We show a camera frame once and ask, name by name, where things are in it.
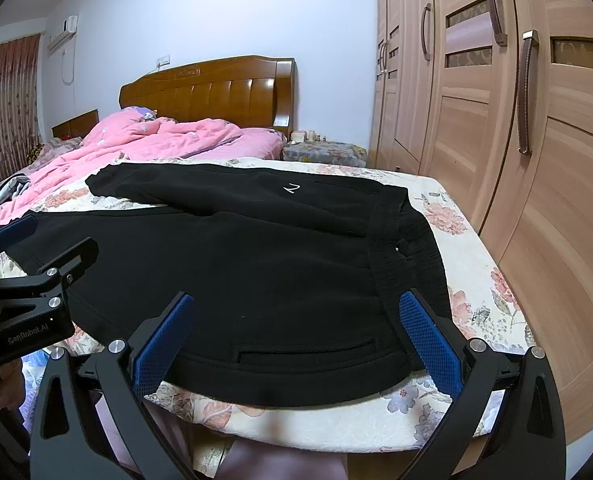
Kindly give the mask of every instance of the wall outlet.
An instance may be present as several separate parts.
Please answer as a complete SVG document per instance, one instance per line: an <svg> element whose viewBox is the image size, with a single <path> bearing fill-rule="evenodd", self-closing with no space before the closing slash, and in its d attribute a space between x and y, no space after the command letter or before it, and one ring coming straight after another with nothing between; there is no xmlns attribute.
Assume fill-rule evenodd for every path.
<svg viewBox="0 0 593 480"><path fill-rule="evenodd" d="M165 56L161 56L156 60L157 67L162 67L163 65L170 64L170 54L166 54Z"/></svg>

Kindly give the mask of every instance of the textured blue pad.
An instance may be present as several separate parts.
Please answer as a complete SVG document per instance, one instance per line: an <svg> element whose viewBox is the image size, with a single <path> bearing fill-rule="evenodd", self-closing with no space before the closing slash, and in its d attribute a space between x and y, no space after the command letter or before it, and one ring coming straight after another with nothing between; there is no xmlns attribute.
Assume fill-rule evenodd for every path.
<svg viewBox="0 0 593 480"><path fill-rule="evenodd" d="M153 394L188 337L194 299L183 295L134 360L132 391L137 398Z"/></svg>
<svg viewBox="0 0 593 480"><path fill-rule="evenodd" d="M24 216L11 224L0 227L0 253L33 235L34 231L36 231L36 218L33 216Z"/></svg>
<svg viewBox="0 0 593 480"><path fill-rule="evenodd" d="M411 292L401 295L399 319L437 389L456 399L463 388L461 361Z"/></svg>

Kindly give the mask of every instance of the black pants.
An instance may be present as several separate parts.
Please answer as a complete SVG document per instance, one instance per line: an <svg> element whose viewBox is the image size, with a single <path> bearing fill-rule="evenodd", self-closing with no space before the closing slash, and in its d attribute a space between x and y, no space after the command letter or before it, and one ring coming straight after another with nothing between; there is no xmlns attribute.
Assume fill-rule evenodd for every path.
<svg viewBox="0 0 593 480"><path fill-rule="evenodd" d="M407 190L342 176L213 165L120 164L86 183L157 208L33 213L9 255L35 272L90 236L99 258L68 292L107 344L179 291L195 299L166 377L217 399L311 406L384 390L420 359L398 320L416 287L449 317L445 272Z"/></svg>

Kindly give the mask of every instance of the patterned curtain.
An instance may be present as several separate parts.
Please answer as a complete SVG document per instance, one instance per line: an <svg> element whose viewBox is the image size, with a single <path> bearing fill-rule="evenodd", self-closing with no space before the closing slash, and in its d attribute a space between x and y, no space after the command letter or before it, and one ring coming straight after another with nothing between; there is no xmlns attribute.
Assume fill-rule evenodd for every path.
<svg viewBox="0 0 593 480"><path fill-rule="evenodd" d="M38 144L36 66L40 35L0 44L0 181Z"/></svg>

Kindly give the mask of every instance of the pink bed sheet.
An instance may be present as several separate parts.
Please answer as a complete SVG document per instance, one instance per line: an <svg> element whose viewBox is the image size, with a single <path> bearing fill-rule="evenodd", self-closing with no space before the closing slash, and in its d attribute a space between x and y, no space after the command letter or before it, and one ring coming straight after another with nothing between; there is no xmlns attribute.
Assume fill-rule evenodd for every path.
<svg viewBox="0 0 593 480"><path fill-rule="evenodd" d="M221 119L177 123L162 117L143 121L144 110L131 107L109 115L94 126L78 150L57 157L33 173L28 190L1 207L0 225L22 216L33 203L94 173L118 156L140 161L168 156L275 159L283 147L284 137L274 130L239 128Z"/></svg>

